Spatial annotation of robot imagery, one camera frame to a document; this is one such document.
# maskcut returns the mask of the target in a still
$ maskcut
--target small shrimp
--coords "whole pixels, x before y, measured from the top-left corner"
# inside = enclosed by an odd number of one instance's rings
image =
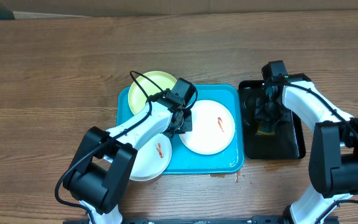
[[[219,127],[221,127],[222,132],[224,132],[223,131],[223,121],[222,121],[221,117],[218,117],[218,125],[219,125]]]
[[[160,158],[161,158],[161,159],[164,158],[164,155],[162,154],[162,151],[161,151],[161,144],[159,143],[159,144],[158,144],[158,147],[155,146],[155,148],[157,149],[158,153],[160,154]]]

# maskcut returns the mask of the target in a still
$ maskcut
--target black tray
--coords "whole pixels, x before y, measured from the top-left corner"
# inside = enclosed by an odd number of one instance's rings
[[[243,81],[239,85],[244,152],[249,159],[302,159],[306,155],[300,118],[291,113],[291,122],[276,126],[274,135],[257,134],[254,121],[255,95],[264,95],[262,80]]]

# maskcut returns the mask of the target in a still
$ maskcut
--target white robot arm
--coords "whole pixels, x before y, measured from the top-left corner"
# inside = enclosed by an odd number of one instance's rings
[[[196,88],[180,78],[172,90],[148,97],[144,109],[125,123],[107,131],[93,127],[85,134],[70,165],[74,170],[62,178],[64,188],[87,209],[90,223],[122,222],[117,204],[126,189],[137,151],[156,134],[191,131],[193,104],[186,105],[194,92],[197,98]],[[93,163],[91,156],[81,161],[95,147],[101,150],[94,157],[111,162],[108,171]]]
[[[341,111],[331,102],[329,102],[323,95],[321,95],[320,92],[317,91],[312,82],[298,81],[293,82],[292,84],[305,87],[320,95],[327,103],[331,105],[332,108],[337,110],[338,114],[340,114],[347,121],[353,117],[349,113]],[[332,112],[329,111],[321,101],[304,90],[292,86],[284,86],[282,94],[282,101],[284,106],[298,115],[311,132],[314,131],[314,126],[316,123],[323,121],[332,121],[335,123],[340,122],[340,120],[335,115],[333,115]],[[292,220],[296,224],[313,224],[316,219],[322,213],[324,213],[331,204],[334,203],[335,200],[349,199],[352,196],[353,195],[347,193],[334,195],[331,198],[324,198],[322,194],[318,193],[314,187],[310,185],[302,197],[291,205],[290,213]]]
[[[269,100],[281,102],[313,133],[311,185],[298,201],[286,208],[284,215],[291,224],[324,223],[336,208],[335,201],[358,194],[358,142],[344,123],[358,130],[358,118],[329,102],[306,75],[287,75],[282,61],[269,62],[262,75]],[[354,153],[341,155],[341,146],[353,147]]]

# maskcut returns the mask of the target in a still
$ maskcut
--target wood grain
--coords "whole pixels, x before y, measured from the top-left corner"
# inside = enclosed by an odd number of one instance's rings
[[[238,86],[260,80],[272,60],[307,74],[358,116],[358,11],[0,21],[0,223],[83,218],[58,204],[53,189],[85,131],[115,125],[129,70]],[[310,183],[312,135],[304,133],[308,153],[300,161],[246,160],[225,178],[131,182],[120,210],[151,219],[281,214]],[[358,205],[334,214],[358,223]]]
[[[358,0],[1,0],[10,10],[79,16],[156,16],[358,9]]]

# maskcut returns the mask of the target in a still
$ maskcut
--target black cable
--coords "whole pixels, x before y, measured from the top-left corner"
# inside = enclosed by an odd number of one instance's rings
[[[357,142],[358,142],[358,133],[357,131],[351,126],[351,124],[346,121],[341,115],[339,115],[337,113],[337,111],[331,107],[331,105],[329,105],[329,103],[324,100],[320,95],[318,95],[317,93],[311,91],[311,89],[305,88],[303,86],[298,86],[298,85],[294,85],[291,83],[279,83],[279,84],[275,84],[275,85],[267,85],[264,86],[264,88],[267,88],[268,86],[291,86],[291,87],[295,87],[301,90],[304,90],[310,94],[312,94],[314,97],[316,97],[320,102],[322,102],[322,104],[327,107],[327,109],[332,112],[333,115],[335,115],[335,117],[339,120],[341,120],[347,128],[349,128],[349,130],[352,132],[353,136],[356,138]],[[351,199],[345,199],[345,200],[335,200],[334,203],[332,203],[325,211],[323,214],[321,214],[317,219],[316,222],[314,224],[319,224],[320,221],[327,216],[331,210],[335,207],[335,206],[339,206],[340,203],[356,203],[358,204],[358,200],[351,200]]]
[[[133,80],[134,80],[134,78],[133,78],[132,73],[138,74],[138,75],[140,75],[141,77],[147,79],[150,83],[153,83],[158,89],[160,89],[160,91],[163,91],[163,90],[161,89],[161,87],[159,87],[155,82],[153,82],[153,80],[151,80],[149,77],[146,77],[145,75],[141,74],[140,72],[137,72],[137,71],[130,71],[130,72],[129,72],[129,74],[131,75],[131,77],[132,77]]]
[[[109,139],[108,141],[98,145],[95,149],[93,149],[90,153],[88,153],[87,155],[85,155],[84,157],[82,157],[78,162],[76,162],[73,166],[71,166],[59,179],[59,181],[56,184],[55,187],[55,198],[56,200],[63,204],[63,205],[68,205],[71,207],[76,207],[76,208],[82,208],[86,211],[86,213],[89,215],[89,219],[91,220],[92,224],[96,224],[94,222],[94,217],[92,214],[92,211],[81,204],[77,204],[77,203],[71,203],[71,202],[67,202],[64,201],[63,199],[60,198],[59,196],[59,188],[64,180],[64,178],[66,178],[66,176],[68,175],[68,173],[70,173],[73,169],[75,169],[82,161],[84,161],[86,158],[88,158],[89,156],[93,156],[94,154],[96,154],[97,152],[99,152],[100,150],[102,150],[102,148],[110,143],[113,142],[115,139],[127,134],[129,131],[131,131],[132,129],[136,128],[138,125],[140,125],[142,122],[144,122],[151,114],[152,114],[152,102],[150,101],[150,98],[148,96],[148,94],[146,93],[146,91],[142,88],[142,86],[139,84],[139,82],[136,81],[135,77],[133,76],[132,73],[136,73],[146,79],[148,79],[148,81],[152,82],[155,86],[157,86],[161,91],[162,89],[155,83],[153,82],[151,79],[147,78],[146,76],[144,76],[143,74],[139,73],[139,72],[135,72],[135,71],[130,71],[129,75],[131,76],[131,78],[133,79],[133,81],[136,83],[136,85],[140,88],[140,90],[142,91],[142,93],[146,96],[147,101],[149,102],[149,111],[147,112],[146,116],[144,116],[140,121],[136,122],[135,124],[133,124],[131,127],[125,129],[123,132],[117,134],[116,136],[112,137],[111,139]]]
[[[198,91],[197,91],[197,89],[196,89],[196,98],[194,99],[194,102],[193,102],[190,106],[188,106],[188,107],[186,107],[186,108],[184,108],[184,109],[190,110],[190,109],[194,106],[194,104],[196,103],[197,98],[198,98]]]

